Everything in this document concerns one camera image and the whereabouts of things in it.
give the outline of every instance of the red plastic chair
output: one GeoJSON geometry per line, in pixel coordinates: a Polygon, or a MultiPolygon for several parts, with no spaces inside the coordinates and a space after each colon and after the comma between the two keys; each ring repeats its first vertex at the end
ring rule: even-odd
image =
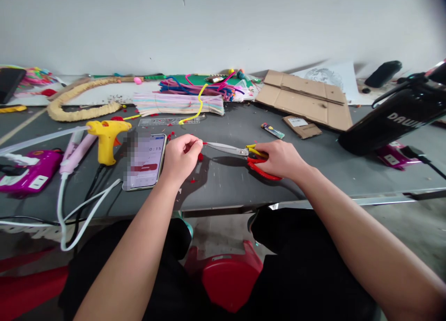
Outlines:
{"type": "MultiPolygon", "coordinates": [[[[0,261],[0,273],[40,259],[53,248],[0,261]]],[[[0,320],[13,320],[58,296],[65,286],[68,267],[21,277],[0,276],[0,320]]]]}
{"type": "Polygon", "coordinates": [[[229,312],[237,312],[249,299],[263,268],[252,243],[243,241],[244,255],[224,254],[197,260],[198,248],[189,250],[184,268],[201,282],[210,300],[229,312]]]}

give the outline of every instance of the yellow glue gun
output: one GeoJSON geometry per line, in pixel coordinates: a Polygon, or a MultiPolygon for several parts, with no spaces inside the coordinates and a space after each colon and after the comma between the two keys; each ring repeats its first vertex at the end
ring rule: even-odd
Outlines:
{"type": "Polygon", "coordinates": [[[131,123],[125,121],[107,120],[103,122],[89,121],[87,126],[89,134],[97,135],[99,138],[98,161],[100,164],[114,165],[116,163],[113,157],[113,147],[121,144],[116,136],[120,132],[129,131],[132,128],[131,123]]]}

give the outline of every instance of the hand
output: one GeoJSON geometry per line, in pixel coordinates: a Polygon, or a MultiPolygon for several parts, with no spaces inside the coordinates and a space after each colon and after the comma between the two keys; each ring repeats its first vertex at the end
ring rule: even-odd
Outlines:
{"type": "Polygon", "coordinates": [[[302,159],[291,143],[276,140],[257,144],[256,150],[268,153],[268,160],[265,163],[258,163],[256,166],[270,175],[290,178],[297,182],[295,179],[302,172],[311,171],[311,167],[302,159]]]}
{"type": "Polygon", "coordinates": [[[160,179],[180,186],[194,170],[202,148],[203,141],[190,134],[170,141],[166,146],[160,179]]]}

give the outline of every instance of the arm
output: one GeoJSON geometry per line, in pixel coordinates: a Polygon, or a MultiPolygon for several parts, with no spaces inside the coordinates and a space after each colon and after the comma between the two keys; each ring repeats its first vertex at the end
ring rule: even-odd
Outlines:
{"type": "Polygon", "coordinates": [[[141,320],[152,293],[178,189],[197,164],[203,142],[171,141],[158,183],[133,219],[76,313],[75,320],[141,320]]]}
{"type": "Polygon", "coordinates": [[[445,283],[400,240],[306,164],[292,144],[278,140],[256,149],[269,154],[259,168],[292,179],[305,193],[345,264],[389,320],[442,317],[445,283]]]}

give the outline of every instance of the black pants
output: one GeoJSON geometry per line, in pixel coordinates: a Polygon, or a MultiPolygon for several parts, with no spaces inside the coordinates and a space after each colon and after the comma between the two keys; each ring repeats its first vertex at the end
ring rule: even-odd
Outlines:
{"type": "MultiPolygon", "coordinates": [[[[97,233],[69,265],[59,306],[72,320],[88,289],[125,233],[130,221],[97,233]]],[[[328,232],[312,210],[259,210],[254,238],[276,255],[265,257],[251,297],[237,314],[213,305],[203,286],[192,281],[177,260],[184,258],[190,234],[172,219],[144,319],[253,319],[274,316],[300,320],[379,320],[372,297],[350,273],[328,232]]]]}

